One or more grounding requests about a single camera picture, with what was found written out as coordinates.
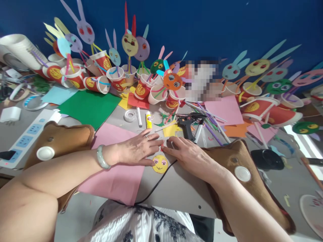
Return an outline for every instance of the woman's left hand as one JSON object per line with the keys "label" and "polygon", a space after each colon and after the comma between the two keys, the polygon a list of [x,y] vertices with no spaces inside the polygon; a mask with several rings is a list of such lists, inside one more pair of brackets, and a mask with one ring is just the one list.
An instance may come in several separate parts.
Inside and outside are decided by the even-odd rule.
{"label": "woman's left hand", "polygon": [[159,138],[159,134],[149,134],[150,131],[151,129],[146,129],[129,140],[103,147],[102,153],[105,161],[109,165],[124,163],[154,166],[155,163],[146,157],[158,152],[163,140],[156,140]]}

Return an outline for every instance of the bracelet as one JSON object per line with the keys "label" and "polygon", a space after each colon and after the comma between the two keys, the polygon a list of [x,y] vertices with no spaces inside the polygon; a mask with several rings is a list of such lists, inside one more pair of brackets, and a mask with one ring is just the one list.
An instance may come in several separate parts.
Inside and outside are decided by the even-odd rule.
{"label": "bracelet", "polygon": [[99,162],[100,166],[101,166],[103,169],[110,169],[110,168],[111,168],[111,166],[110,166],[110,165],[108,165],[108,164],[105,162],[104,158],[103,158],[103,154],[102,154],[102,147],[103,147],[103,146],[104,146],[104,145],[99,145],[99,147],[98,147],[98,149],[97,149],[97,158],[98,158],[98,162]]}

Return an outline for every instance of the marker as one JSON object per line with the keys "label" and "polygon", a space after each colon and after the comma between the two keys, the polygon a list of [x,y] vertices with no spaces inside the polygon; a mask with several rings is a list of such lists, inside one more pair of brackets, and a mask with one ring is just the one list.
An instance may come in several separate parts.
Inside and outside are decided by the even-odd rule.
{"label": "marker", "polygon": [[151,115],[149,111],[147,111],[146,113],[146,124],[147,124],[147,128],[152,128]]}
{"label": "marker", "polygon": [[140,108],[139,107],[137,107],[137,116],[138,116],[139,128],[141,128],[142,127],[142,122],[141,122]]}

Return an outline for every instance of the white marker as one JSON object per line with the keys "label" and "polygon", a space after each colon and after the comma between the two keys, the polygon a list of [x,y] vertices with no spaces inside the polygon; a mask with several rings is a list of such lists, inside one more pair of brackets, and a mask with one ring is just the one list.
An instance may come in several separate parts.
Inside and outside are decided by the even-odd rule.
{"label": "white marker", "polygon": [[142,122],[141,122],[140,108],[139,107],[137,107],[137,116],[138,116],[139,128],[141,128],[142,127]]}

